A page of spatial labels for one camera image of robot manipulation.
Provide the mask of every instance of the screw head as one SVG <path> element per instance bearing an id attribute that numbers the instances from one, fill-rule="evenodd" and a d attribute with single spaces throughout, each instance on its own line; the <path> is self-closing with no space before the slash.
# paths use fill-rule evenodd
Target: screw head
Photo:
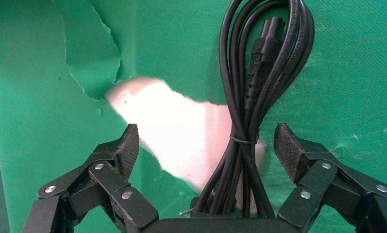
<path id="1" fill-rule="evenodd" d="M 129 199 L 130 197 L 132 196 L 132 192 L 131 191 L 126 191 L 122 194 L 122 198 L 123 199 Z"/>
<path id="2" fill-rule="evenodd" d="M 310 193 L 308 193 L 306 191 L 302 191 L 301 192 L 301 197 L 303 197 L 305 199 L 309 199 L 310 198 Z"/>
<path id="3" fill-rule="evenodd" d="M 376 188 L 383 193 L 387 193 L 387 188 L 383 185 L 378 184 Z"/>
<path id="4" fill-rule="evenodd" d="M 45 193 L 51 193 L 56 189 L 56 186 L 52 185 L 45 189 Z"/>
<path id="5" fill-rule="evenodd" d="M 102 167 L 103 167 L 103 164 L 97 164 L 97 165 L 95 166 L 95 169 L 96 169 L 96 170 L 99 170 L 99 169 L 102 169 Z"/>
<path id="6" fill-rule="evenodd" d="M 323 164 L 322 164 L 322 167 L 323 167 L 323 168 L 326 168 L 326 169 L 330 169 L 330 168 L 331 168 L 331 165 L 330 165 L 330 164 L 327 164 L 327 163 L 323 163 Z"/>

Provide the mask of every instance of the cable tie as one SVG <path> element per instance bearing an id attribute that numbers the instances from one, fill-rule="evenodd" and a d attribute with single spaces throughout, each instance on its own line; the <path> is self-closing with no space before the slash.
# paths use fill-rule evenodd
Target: cable tie
<path id="1" fill-rule="evenodd" d="M 232 137 L 232 136 L 229 136 L 229 137 L 230 137 L 230 139 L 234 140 L 235 142 L 242 143 L 242 144 L 250 144 L 250 145 L 256 144 L 256 143 L 257 143 L 257 140 L 258 140 L 258 138 L 259 138 L 259 137 L 256 138 L 256 141 L 243 141 L 243 140 L 237 139 L 237 138 Z"/>

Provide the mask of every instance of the white surface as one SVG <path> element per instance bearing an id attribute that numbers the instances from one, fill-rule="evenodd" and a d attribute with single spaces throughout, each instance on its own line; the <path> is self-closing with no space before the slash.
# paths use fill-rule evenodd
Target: white surface
<path id="1" fill-rule="evenodd" d="M 165 171 L 203 190 L 229 142 L 231 119 L 226 105 L 195 102 L 150 77 L 116 84 L 105 99 L 127 123 L 137 124 L 142 146 Z M 255 149 L 259 169 L 265 147 L 259 139 Z M 241 186 L 239 181 L 238 208 Z M 256 212 L 253 198 L 251 212 Z"/>

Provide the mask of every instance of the black power cord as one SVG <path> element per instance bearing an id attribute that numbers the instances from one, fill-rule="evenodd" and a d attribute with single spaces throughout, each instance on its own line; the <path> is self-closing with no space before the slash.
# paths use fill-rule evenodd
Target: black power cord
<path id="1" fill-rule="evenodd" d="M 231 139 L 199 197 L 195 212 L 231 213 L 242 173 L 242 215 L 250 215 L 252 191 L 258 217 L 275 218 L 255 164 L 255 144 L 267 111 L 292 84 L 308 59 L 314 41 L 314 22 L 303 0 L 249 0 L 232 24 L 242 2 L 232 0 L 219 40 L 220 70 L 232 118 Z M 254 42 L 251 66 L 246 73 L 249 34 L 264 13 L 279 7 L 289 10 L 285 36 L 281 18 L 266 20 L 260 37 Z"/>

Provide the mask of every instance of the torn green fabric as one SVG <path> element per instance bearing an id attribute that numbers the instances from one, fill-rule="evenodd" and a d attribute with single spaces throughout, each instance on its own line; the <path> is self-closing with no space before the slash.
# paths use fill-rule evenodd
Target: torn green fabric
<path id="1" fill-rule="evenodd" d="M 123 59 L 120 80 L 153 76 L 194 100 L 224 102 L 218 39 L 230 0 L 90 3 L 112 30 Z M 85 6 L 78 15 L 90 9 L 78 4 Z M 306 0 L 306 4 L 316 25 L 312 53 L 261 126 L 260 136 L 268 145 L 262 180 L 275 211 L 294 188 L 273 151 L 279 122 L 303 139 L 322 143 L 346 165 L 387 183 L 387 0 L 361 4 Z M 70 16 L 73 22 L 86 19 Z M 50 0 L 0 0 L 0 166 L 15 233 L 21 232 L 39 187 L 79 166 L 97 144 L 116 139 L 125 129 L 105 101 L 89 98 L 73 79 L 74 73 L 69 74 L 63 24 Z M 102 23 L 98 19 L 92 25 Z M 83 38 L 101 42 L 88 34 Z M 86 61 L 87 49 L 81 52 L 76 61 Z M 81 71 L 87 75 L 87 68 Z M 108 83 L 114 80 L 113 73 Z M 104 75 L 92 76 L 92 81 L 104 83 Z M 101 96 L 103 91 L 94 93 Z M 131 182 L 161 218 L 188 209 L 195 195 L 145 150 Z M 96 208 L 75 232 L 117 230 Z M 310 232 L 354 230 L 335 210 L 324 207 Z"/>
<path id="2" fill-rule="evenodd" d="M 116 80 L 118 48 L 110 29 L 86 0 L 54 0 L 65 25 L 66 63 L 72 77 L 93 99 Z"/>

